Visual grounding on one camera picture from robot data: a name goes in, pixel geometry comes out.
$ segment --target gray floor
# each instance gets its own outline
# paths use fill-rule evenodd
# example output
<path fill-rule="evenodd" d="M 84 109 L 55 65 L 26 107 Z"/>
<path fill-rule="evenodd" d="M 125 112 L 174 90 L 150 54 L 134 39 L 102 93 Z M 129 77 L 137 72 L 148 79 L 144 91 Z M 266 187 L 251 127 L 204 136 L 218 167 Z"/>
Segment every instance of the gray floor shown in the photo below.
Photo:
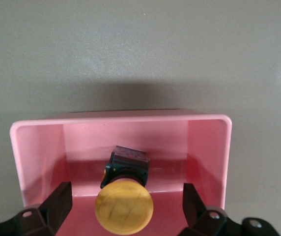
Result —
<path fill-rule="evenodd" d="M 231 117 L 226 211 L 281 234 L 281 1 L 0 1 L 0 220 L 12 122 L 162 108 Z"/>

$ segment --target pink container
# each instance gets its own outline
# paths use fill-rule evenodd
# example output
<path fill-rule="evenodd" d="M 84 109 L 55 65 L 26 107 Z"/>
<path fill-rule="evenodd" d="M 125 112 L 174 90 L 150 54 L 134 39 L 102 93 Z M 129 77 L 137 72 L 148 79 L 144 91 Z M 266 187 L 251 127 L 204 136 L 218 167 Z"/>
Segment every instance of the pink container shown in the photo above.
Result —
<path fill-rule="evenodd" d="M 135 234 L 175 236 L 187 223 L 183 183 L 207 205 L 225 207 L 232 123 L 225 115 L 190 110 L 69 113 L 15 122 L 10 136 L 25 206 L 72 182 L 73 208 L 58 236 L 110 236 L 94 214 L 105 164 L 116 145 L 146 151 L 146 188 L 154 201 L 147 227 Z"/>

